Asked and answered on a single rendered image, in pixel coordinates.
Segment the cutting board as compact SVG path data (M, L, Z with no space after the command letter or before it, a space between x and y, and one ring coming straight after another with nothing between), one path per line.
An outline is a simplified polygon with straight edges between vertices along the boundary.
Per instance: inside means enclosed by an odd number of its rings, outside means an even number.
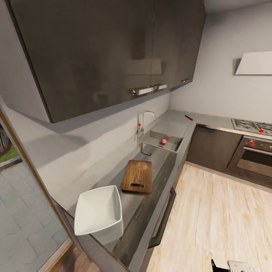
M143 186L144 188L131 187L132 185ZM130 160L124 176L122 191L152 194L152 162Z

